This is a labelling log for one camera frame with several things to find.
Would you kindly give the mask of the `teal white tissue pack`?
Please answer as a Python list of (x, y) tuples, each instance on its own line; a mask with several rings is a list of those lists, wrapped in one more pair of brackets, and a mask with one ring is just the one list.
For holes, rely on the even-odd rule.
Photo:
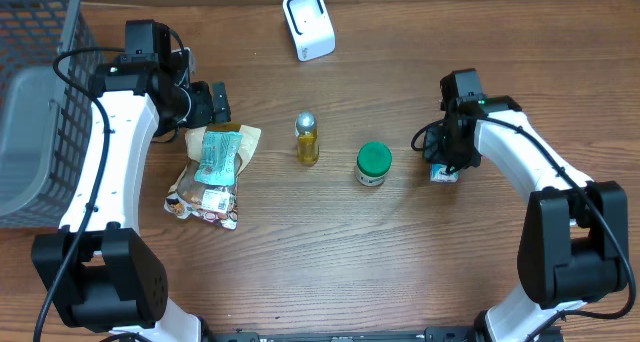
[(430, 167), (430, 181), (435, 183), (455, 183), (458, 181), (458, 173), (449, 173), (446, 165), (432, 164)]

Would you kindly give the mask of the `brown snack pouch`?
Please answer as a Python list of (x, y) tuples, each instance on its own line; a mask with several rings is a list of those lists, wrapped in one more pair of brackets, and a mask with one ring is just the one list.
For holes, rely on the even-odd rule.
[(164, 209), (177, 218), (204, 220), (227, 230), (238, 223), (238, 179), (251, 161), (262, 130), (242, 124), (189, 129), (188, 161), (169, 188)]

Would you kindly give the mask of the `green lid white jar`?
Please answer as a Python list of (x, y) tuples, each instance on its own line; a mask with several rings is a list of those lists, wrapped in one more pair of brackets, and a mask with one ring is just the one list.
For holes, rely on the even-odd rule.
[(379, 186), (385, 181), (391, 165), (390, 149), (381, 142), (368, 142), (358, 152), (354, 175), (365, 186)]

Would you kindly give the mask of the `yellow oil bottle silver cap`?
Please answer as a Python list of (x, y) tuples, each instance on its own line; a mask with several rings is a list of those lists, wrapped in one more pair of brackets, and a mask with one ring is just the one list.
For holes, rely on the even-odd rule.
[(302, 111), (295, 120), (297, 156), (304, 165), (314, 165), (319, 159), (318, 126), (315, 115)]

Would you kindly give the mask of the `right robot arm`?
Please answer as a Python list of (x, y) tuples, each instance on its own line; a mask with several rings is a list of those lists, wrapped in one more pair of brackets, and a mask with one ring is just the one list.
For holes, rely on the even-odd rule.
[(429, 327), (429, 341), (560, 341), (569, 316), (615, 320), (633, 308), (627, 196), (560, 157), (509, 96), (484, 93), (474, 69), (440, 82), (442, 119), (413, 141), (434, 182), (455, 182), (483, 159), (494, 163), (527, 205), (517, 254), (519, 282), (470, 327)]

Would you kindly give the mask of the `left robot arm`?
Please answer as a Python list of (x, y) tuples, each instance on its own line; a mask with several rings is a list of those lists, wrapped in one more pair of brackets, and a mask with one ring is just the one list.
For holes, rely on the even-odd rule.
[(47, 291), (42, 311), (107, 341), (210, 341), (201, 317), (168, 294), (166, 270), (139, 233), (145, 161), (154, 138), (228, 123), (222, 84), (190, 78), (193, 55), (154, 20), (133, 20), (113, 61), (80, 91), (92, 127), (82, 171), (58, 230), (35, 238), (31, 259)]

